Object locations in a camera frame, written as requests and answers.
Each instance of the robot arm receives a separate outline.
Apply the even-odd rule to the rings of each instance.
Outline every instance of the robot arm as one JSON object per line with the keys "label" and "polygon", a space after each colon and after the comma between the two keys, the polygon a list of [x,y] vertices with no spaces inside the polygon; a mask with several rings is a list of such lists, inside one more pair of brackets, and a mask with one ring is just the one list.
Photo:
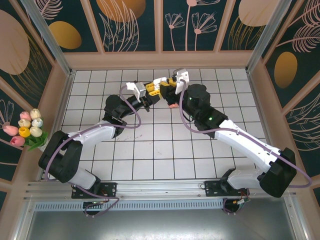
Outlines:
{"label": "robot arm", "polygon": [[[234,189],[262,188],[274,197],[281,197],[297,171],[270,153],[280,153],[280,156],[295,164],[294,153],[288,148],[280,151],[278,148],[254,138],[270,150],[270,152],[265,151],[246,137],[238,134],[242,132],[249,136],[248,133],[235,125],[225,114],[210,106],[210,94],[206,91],[207,89],[204,85],[191,84],[188,86],[189,75],[185,69],[175,70],[170,79],[162,77],[145,85],[140,82],[127,83],[127,88],[134,93],[134,96],[129,97],[127,100],[135,110],[145,108],[147,111],[149,111],[151,105],[156,104],[160,100],[160,96],[167,101],[168,105],[179,104],[184,86],[181,80],[185,81],[187,90],[184,92],[180,108],[194,120],[194,125],[197,129],[199,131],[224,128],[236,130],[237,132],[220,130],[206,134],[242,152],[245,156],[252,159],[259,168],[255,170],[229,169],[221,178],[218,187],[226,194]],[[66,150],[65,154],[59,153],[49,168],[49,173],[60,182],[71,182],[94,194],[99,193],[100,179],[78,167],[81,151],[121,134],[123,128],[102,125],[125,126],[127,123],[123,121],[123,118],[133,114],[132,109],[118,95],[111,95],[106,99],[104,111],[105,115],[102,121],[91,126],[87,129],[86,133],[68,142],[62,148],[62,150]],[[75,134],[78,134],[78,132],[56,132],[43,152],[39,160],[39,166],[46,169],[49,159],[58,146]]]}

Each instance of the flower bouquet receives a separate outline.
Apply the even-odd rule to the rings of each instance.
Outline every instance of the flower bouquet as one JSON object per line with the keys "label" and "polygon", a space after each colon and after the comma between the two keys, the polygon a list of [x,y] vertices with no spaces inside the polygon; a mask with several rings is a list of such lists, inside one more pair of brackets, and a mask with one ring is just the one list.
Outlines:
{"label": "flower bouquet", "polygon": [[10,136],[13,136],[10,143],[14,146],[30,146],[28,151],[35,148],[42,149],[48,144],[48,132],[42,130],[44,119],[41,117],[38,109],[33,109],[31,112],[23,111],[20,113],[18,125],[20,128],[11,125],[3,126],[3,131]]}

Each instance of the white tile floor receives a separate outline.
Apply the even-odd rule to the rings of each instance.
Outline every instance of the white tile floor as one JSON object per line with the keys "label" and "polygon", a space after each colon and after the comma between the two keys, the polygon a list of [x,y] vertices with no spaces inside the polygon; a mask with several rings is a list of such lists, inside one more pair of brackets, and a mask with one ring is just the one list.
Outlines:
{"label": "white tile floor", "polygon": [[[250,134],[265,141],[256,104],[244,69],[188,69],[191,84],[200,83],[211,105]],[[169,77],[173,69],[77,71],[61,129],[85,129],[103,118],[105,100],[119,94],[125,82],[150,82]],[[179,109],[164,100],[150,112],[138,112],[142,126],[125,129],[116,139],[82,151],[80,166],[101,180],[220,178],[229,168],[255,168],[240,152],[182,124]],[[128,124],[135,116],[124,118]]]}

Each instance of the vent slot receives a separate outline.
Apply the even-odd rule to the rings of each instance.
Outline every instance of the vent slot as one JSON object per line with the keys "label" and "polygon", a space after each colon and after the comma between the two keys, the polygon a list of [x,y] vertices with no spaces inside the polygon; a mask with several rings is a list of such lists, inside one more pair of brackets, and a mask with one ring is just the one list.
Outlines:
{"label": "vent slot", "polygon": [[[83,201],[76,202],[38,202],[35,212],[83,211]],[[88,211],[105,210],[113,201],[103,205],[91,206]],[[153,200],[153,201],[119,201],[111,211],[140,211],[140,210],[192,210],[192,209],[221,209],[222,199],[201,200]]]}

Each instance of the white tulip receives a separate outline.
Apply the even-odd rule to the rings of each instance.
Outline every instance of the white tulip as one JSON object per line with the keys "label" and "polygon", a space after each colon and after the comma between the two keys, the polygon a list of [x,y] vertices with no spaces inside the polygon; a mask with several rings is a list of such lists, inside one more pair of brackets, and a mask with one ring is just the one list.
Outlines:
{"label": "white tulip", "polygon": [[42,135],[42,130],[40,128],[38,128],[37,126],[32,126],[30,128],[30,133],[32,136],[34,137],[40,137]]}
{"label": "white tulip", "polygon": [[42,121],[41,118],[35,118],[33,121],[32,121],[32,126],[33,127],[38,127],[38,128],[41,128],[42,127],[42,124],[44,124],[44,121]]}
{"label": "white tulip", "polygon": [[31,126],[31,122],[27,119],[20,119],[18,121],[18,124],[20,127],[26,127],[26,128],[30,128],[30,126]]}
{"label": "white tulip", "polygon": [[37,119],[37,118],[41,118],[41,114],[40,114],[38,109],[34,108],[30,112],[30,117],[31,117],[32,120],[34,120],[34,119]]}

